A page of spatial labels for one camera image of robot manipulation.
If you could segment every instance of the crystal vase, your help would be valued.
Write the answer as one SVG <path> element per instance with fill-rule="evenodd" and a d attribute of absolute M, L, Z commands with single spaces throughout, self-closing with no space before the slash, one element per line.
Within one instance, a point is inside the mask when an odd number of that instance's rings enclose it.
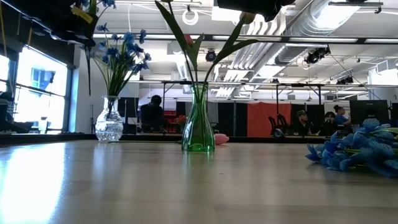
<path fill-rule="evenodd" d="M 192 107 L 182 135 L 182 150 L 209 152 L 215 150 L 213 129 L 207 118 L 207 86 L 191 86 Z"/>
<path fill-rule="evenodd" d="M 104 110 L 95 124 L 95 134 L 100 141 L 118 141 L 123 134 L 123 121 L 118 112 L 117 96 L 103 96 Z"/>

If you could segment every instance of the green glass vase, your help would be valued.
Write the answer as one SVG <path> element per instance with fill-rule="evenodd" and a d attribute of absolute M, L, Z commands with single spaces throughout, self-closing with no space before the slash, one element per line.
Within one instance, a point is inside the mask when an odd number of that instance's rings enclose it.
<path fill-rule="evenodd" d="M 182 135 L 182 150 L 210 152 L 215 150 L 213 129 L 207 118 L 207 86 L 191 86 L 192 107 Z"/>

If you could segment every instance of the ceiling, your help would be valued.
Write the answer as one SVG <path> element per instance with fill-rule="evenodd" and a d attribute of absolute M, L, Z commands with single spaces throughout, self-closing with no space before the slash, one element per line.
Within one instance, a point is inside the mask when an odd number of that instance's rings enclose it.
<path fill-rule="evenodd" d="M 150 34 L 169 34 L 170 30 L 158 12 L 156 6 L 152 4 L 153 0 L 147 0 L 148 4 L 118 4 L 117 9 L 108 9 L 101 17 L 99 24 L 108 23 L 108 29 L 111 32 L 123 33 L 131 29 L 132 32 L 139 32 L 145 29 Z M 184 5 L 175 5 L 173 7 L 176 20 L 183 32 L 186 34 L 224 34 L 228 35 L 234 29 L 231 21 L 213 21 L 211 11 L 213 0 L 201 0 L 201 6 L 197 0 L 193 0 L 191 9 L 201 11 L 198 13 L 198 22 L 189 26 L 182 20 L 182 14 L 186 9 Z M 303 9 L 310 0 L 296 0 L 295 7 L 286 9 L 286 21 L 294 19 L 295 15 Z M 375 14 L 376 8 L 361 8 L 353 14 L 342 26 L 337 28 L 331 36 L 338 37 L 398 37 L 398 1 L 381 0 L 384 3 L 382 13 Z M 247 34 L 249 26 L 241 31 Z M 178 56 L 168 54 L 171 41 L 147 41 L 143 48 L 152 55 L 153 61 L 150 63 L 150 70 L 144 71 L 141 75 L 144 79 L 153 80 L 156 78 L 172 79 L 172 70 L 177 70 L 176 60 Z M 215 49 L 219 52 L 224 43 L 222 42 L 203 42 L 201 52 L 198 56 L 199 70 L 206 71 L 211 63 L 206 62 L 205 55 L 208 49 Z M 354 77 L 361 83 L 367 82 L 368 70 L 376 63 L 386 58 L 398 58 L 398 45 L 330 45 L 331 56 L 324 58 L 319 64 L 311 66 L 309 69 L 303 58 L 307 54 L 297 57 L 289 67 L 275 74 L 281 83 L 308 82 L 311 83 L 335 83 L 344 75 L 345 70 L 353 69 Z M 223 64 L 230 65 L 234 60 L 235 54 L 230 55 Z M 204 72 L 200 73 L 200 79 L 204 78 Z"/>

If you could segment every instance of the table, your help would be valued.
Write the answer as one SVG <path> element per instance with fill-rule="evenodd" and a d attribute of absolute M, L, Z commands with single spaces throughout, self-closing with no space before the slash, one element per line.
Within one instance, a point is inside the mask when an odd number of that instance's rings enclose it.
<path fill-rule="evenodd" d="M 0 148 L 0 223 L 394 223 L 398 181 L 311 165 L 304 144 Z"/>

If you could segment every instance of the ductwork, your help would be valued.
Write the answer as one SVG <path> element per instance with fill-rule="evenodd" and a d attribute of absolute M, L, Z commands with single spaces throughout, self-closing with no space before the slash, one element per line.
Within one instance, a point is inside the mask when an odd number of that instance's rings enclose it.
<path fill-rule="evenodd" d="M 329 2 L 330 0 L 314 0 L 285 34 L 305 37 L 328 36 L 359 9 L 358 6 L 329 6 Z M 307 45 L 272 44 L 265 56 L 258 63 L 255 61 L 257 65 L 249 81 L 259 82 L 272 78 L 282 71 L 285 65 L 291 64 L 299 56 L 305 54 L 308 49 Z"/>

